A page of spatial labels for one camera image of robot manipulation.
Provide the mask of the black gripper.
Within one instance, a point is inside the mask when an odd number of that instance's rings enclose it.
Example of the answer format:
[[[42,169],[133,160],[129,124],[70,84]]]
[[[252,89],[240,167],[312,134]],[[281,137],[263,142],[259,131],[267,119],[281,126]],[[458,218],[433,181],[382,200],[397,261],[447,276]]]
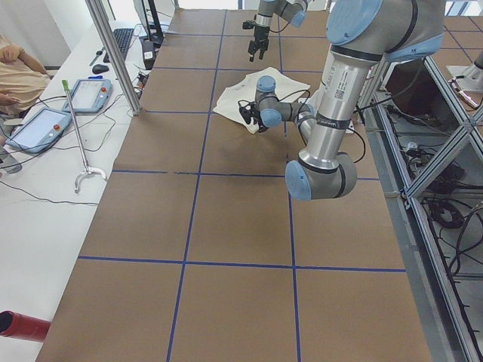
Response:
[[[251,123],[256,127],[258,133],[263,133],[268,130],[268,127],[261,120],[260,112],[256,109],[251,110]]]
[[[255,55],[258,54],[258,59],[262,60],[269,47],[269,27],[254,25],[254,39],[250,41],[248,46],[248,53],[250,54],[249,61],[254,62]]]

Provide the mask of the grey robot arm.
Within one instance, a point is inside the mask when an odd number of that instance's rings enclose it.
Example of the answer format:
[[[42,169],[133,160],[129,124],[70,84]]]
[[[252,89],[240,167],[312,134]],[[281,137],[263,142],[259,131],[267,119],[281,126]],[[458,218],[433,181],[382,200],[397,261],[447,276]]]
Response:
[[[296,0],[293,2],[285,0],[260,1],[254,18],[246,20],[242,24],[243,29],[252,29],[254,31],[254,38],[248,46],[249,61],[253,62],[256,54],[259,54],[259,59],[262,60],[263,55],[268,51],[269,33],[274,15],[286,20],[288,24],[294,27],[300,27],[306,19],[306,12],[310,3],[312,1],[307,0]]]
[[[437,52],[444,16],[443,1],[338,1],[327,22],[331,46],[317,109],[280,101],[275,79],[259,78],[254,108],[260,123],[268,128],[292,121],[306,144],[285,169],[292,198],[340,198],[353,190],[357,170],[340,145],[370,68],[381,60],[409,61]]]

